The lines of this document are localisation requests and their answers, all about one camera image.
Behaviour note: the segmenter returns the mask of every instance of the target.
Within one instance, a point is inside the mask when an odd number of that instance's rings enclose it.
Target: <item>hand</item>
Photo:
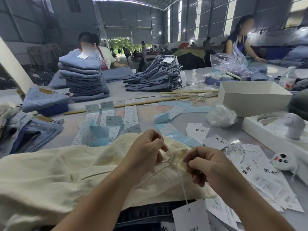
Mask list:
[[[183,162],[187,163],[187,172],[192,175],[195,184],[203,187],[205,182],[208,182],[231,208],[234,208],[243,197],[250,195],[252,190],[254,191],[220,150],[198,146],[187,153]]]
[[[256,62],[261,62],[261,63],[266,63],[266,60],[265,60],[265,59],[259,58],[259,57],[257,57],[257,58],[255,59],[255,61],[256,61]]]
[[[122,163],[137,174],[137,179],[140,179],[154,168],[156,162],[163,161],[160,149],[168,151],[163,136],[149,129],[133,142]]]

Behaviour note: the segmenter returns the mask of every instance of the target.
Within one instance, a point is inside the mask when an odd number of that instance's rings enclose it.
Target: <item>water bottle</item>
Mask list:
[[[295,74],[295,66],[290,66],[288,68],[287,73],[285,73],[283,76],[281,76],[281,79],[278,83],[278,85],[282,86],[283,88],[291,88],[296,81],[296,74]]]

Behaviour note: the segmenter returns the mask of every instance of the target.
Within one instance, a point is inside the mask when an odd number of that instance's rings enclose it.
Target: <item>bamboo stick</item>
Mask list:
[[[179,97],[181,99],[189,98],[190,96],[182,96]],[[177,98],[175,97],[170,97],[166,99],[160,99],[160,100],[149,100],[149,101],[143,101],[143,102],[137,102],[137,103],[132,103],[132,104],[120,104],[120,105],[115,105],[114,108],[121,108],[121,107],[126,107],[126,106],[133,106],[133,105],[142,105],[142,104],[153,104],[153,103],[158,103],[160,101],[169,101],[169,100],[176,100]],[[63,115],[71,115],[71,114],[76,114],[76,113],[85,113],[85,110],[78,110],[78,111],[70,111],[66,112]]]
[[[219,90],[198,90],[198,91],[167,91],[160,94],[181,94],[181,93],[204,93],[204,92],[218,92]]]

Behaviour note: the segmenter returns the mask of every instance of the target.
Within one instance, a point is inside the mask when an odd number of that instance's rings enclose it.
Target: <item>white box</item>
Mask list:
[[[307,144],[302,143],[298,140],[290,140],[285,136],[279,136],[271,132],[266,126],[258,122],[260,118],[267,116],[281,117],[281,112],[259,115],[254,117],[244,118],[242,129],[260,143],[271,149],[276,154],[287,154],[292,153],[295,156],[295,160],[298,164],[298,170],[296,174],[302,181],[308,185],[308,151],[305,149],[308,147]]]
[[[283,111],[291,96],[290,92],[272,81],[221,82],[218,103],[244,118]]]

